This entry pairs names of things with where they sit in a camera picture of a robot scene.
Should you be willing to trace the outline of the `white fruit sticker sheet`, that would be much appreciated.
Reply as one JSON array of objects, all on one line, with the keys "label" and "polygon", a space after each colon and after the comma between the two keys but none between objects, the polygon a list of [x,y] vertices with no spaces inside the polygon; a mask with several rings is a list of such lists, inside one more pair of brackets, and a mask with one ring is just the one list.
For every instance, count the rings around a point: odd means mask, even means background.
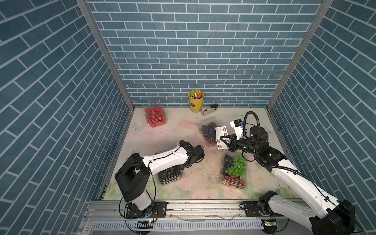
[{"label": "white fruit sticker sheet", "polygon": [[228,150],[230,139],[228,138],[228,131],[226,126],[215,128],[216,144],[219,150]]}]

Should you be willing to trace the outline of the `clear box of blueberries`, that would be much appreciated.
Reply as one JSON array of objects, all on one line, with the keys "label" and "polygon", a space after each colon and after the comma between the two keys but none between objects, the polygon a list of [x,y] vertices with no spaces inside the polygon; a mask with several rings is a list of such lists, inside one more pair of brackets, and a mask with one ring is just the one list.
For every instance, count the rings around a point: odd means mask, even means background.
[{"label": "clear box of blueberries", "polygon": [[215,146],[216,142],[216,128],[219,127],[219,123],[215,118],[203,120],[198,124],[199,131],[203,136],[207,144]]}]

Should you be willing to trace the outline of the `clear box of avocados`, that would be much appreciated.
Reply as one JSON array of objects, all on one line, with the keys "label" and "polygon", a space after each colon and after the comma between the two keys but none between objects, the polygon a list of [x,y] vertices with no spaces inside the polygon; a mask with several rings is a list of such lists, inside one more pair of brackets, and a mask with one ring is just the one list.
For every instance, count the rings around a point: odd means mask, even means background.
[{"label": "clear box of avocados", "polygon": [[183,170],[179,166],[173,166],[158,173],[159,183],[162,185],[180,179],[183,175]]}]

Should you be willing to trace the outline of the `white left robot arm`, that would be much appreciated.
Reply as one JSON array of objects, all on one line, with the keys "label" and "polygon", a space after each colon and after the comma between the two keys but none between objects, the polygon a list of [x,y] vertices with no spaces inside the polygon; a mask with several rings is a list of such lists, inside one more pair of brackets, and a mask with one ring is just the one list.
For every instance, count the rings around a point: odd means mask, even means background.
[{"label": "white left robot arm", "polygon": [[115,180],[122,198],[126,202],[134,203],[143,212],[154,203],[146,191],[151,176],[171,167],[191,167],[204,157],[203,146],[194,147],[189,142],[181,140],[175,148],[156,155],[142,157],[139,153],[132,154],[115,174]]}]

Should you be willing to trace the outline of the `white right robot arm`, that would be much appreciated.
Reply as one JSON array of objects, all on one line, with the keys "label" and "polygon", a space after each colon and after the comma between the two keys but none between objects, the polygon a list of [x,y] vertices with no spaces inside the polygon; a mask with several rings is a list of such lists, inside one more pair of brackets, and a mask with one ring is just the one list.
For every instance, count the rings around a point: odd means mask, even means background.
[{"label": "white right robot arm", "polygon": [[315,235],[350,235],[355,232],[355,207],[348,200],[339,201],[301,173],[279,150],[270,146],[269,135],[257,114],[249,111],[244,119],[230,123],[233,135],[218,136],[230,152],[252,153],[255,161],[285,182],[307,204],[299,205],[276,192],[268,191],[258,201],[265,216],[281,214],[303,225]]}]

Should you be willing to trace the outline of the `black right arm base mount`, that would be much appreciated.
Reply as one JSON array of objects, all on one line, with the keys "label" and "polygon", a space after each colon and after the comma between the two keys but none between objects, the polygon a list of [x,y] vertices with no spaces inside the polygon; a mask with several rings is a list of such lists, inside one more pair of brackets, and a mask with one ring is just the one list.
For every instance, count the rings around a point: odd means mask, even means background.
[{"label": "black right arm base mount", "polygon": [[282,216],[281,214],[275,214],[272,211],[269,202],[272,201],[272,197],[275,197],[274,200],[284,199],[276,192],[268,191],[260,196],[258,199],[246,200],[239,203],[239,208],[245,211],[246,217],[275,217]]}]

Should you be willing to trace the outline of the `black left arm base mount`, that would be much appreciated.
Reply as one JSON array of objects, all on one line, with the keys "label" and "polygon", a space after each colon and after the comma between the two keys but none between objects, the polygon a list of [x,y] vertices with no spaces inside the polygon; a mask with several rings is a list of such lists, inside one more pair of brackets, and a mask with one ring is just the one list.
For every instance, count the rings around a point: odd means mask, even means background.
[{"label": "black left arm base mount", "polygon": [[126,218],[137,219],[137,218],[156,218],[165,217],[167,211],[168,203],[166,201],[156,201],[149,205],[144,210],[139,210],[139,208],[134,204],[134,202],[129,202],[126,205]]}]

